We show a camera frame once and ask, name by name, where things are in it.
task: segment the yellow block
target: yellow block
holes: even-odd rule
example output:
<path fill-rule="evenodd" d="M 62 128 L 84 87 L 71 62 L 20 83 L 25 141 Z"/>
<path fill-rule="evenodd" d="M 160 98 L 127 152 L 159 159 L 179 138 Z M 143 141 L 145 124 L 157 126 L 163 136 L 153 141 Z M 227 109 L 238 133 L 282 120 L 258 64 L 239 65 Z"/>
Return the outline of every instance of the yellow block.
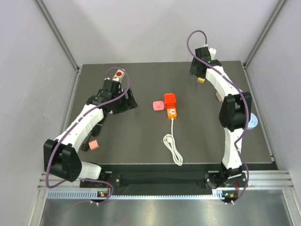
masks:
<path fill-rule="evenodd" d="M 204 82 L 205 82 L 205 79 L 203 79 L 203 78 L 198 78 L 198 82 L 204 83 Z"/>

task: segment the pink cube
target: pink cube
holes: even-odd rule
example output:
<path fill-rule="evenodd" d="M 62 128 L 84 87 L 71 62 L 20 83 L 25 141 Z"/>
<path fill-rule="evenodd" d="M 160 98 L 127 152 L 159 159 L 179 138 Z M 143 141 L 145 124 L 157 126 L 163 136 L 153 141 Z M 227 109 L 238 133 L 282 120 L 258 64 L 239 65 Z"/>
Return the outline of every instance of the pink cube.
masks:
<path fill-rule="evenodd" d="M 155 101 L 152 103 L 152 107 L 155 111 L 162 111 L 164 110 L 164 102 L 163 101 Z"/>

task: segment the orange box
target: orange box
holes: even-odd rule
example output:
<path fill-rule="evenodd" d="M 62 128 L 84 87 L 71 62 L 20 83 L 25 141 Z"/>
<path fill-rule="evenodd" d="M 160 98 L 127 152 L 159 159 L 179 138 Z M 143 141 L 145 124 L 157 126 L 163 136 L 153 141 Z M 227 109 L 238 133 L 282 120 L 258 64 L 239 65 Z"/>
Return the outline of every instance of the orange box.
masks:
<path fill-rule="evenodd" d="M 174 93 L 166 93 L 164 95 L 164 104 L 166 109 L 175 108 L 177 101 L 175 100 Z"/>
<path fill-rule="evenodd" d="M 176 119 L 177 118 L 177 111 L 175 108 L 169 108 L 167 109 L 167 117 L 168 119 L 171 119 L 171 118 L 174 118 Z"/>

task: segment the gray tabletop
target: gray tabletop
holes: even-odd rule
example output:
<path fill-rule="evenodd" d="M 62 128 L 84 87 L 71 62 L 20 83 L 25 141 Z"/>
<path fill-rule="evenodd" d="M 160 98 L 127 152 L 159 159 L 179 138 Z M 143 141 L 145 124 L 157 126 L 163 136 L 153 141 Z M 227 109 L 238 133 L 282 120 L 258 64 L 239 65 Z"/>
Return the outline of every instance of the gray tabletop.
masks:
<path fill-rule="evenodd" d="M 243 90 L 249 87 L 240 61 L 222 62 L 227 75 Z M 224 129 L 219 123 L 222 103 L 213 86 L 189 76 L 190 62 L 83 65 L 70 122 L 81 112 L 91 95 L 102 88 L 107 69 L 124 68 L 139 107 L 108 115 L 97 137 L 100 148 L 79 151 L 82 161 L 99 164 L 173 163 L 163 136 L 170 133 L 171 121 L 166 111 L 155 112 L 152 103 L 164 100 L 165 93 L 175 93 L 177 119 L 174 137 L 184 163 L 220 163 L 224 154 Z M 252 112 L 257 114 L 254 105 Z M 269 150 L 258 125 L 243 139 L 242 156 L 247 163 L 271 162 Z"/>

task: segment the metal floor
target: metal floor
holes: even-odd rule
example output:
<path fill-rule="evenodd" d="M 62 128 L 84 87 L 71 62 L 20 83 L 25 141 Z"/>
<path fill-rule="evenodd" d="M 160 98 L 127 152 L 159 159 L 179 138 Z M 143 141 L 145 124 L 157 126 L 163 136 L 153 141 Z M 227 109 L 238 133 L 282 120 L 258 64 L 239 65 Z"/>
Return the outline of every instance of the metal floor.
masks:
<path fill-rule="evenodd" d="M 234 206 L 225 206 L 220 200 L 111 200 L 99 207 L 80 203 L 50 220 L 76 202 L 47 200 L 40 226 L 292 225 L 279 190 L 246 191 Z"/>
<path fill-rule="evenodd" d="M 222 65 L 243 91 L 249 90 L 240 61 L 222 62 Z M 82 161 L 99 164 L 173 163 L 169 150 L 162 143 L 163 136 L 170 133 L 171 121 L 165 111 L 153 111 L 152 103 L 163 100 L 165 93 L 175 93 L 178 116 L 174 121 L 174 137 L 184 164 L 221 162 L 224 130 L 218 116 L 222 104 L 217 101 L 211 83 L 201 84 L 196 77 L 189 76 L 190 62 L 83 65 L 70 122 L 81 112 L 87 99 L 102 88 L 106 71 L 113 66 L 128 72 L 139 107 L 109 115 L 97 137 L 100 148 L 79 151 Z M 252 112 L 257 114 L 254 105 Z M 260 124 L 248 131 L 244 138 L 242 156 L 247 163 L 271 162 Z"/>

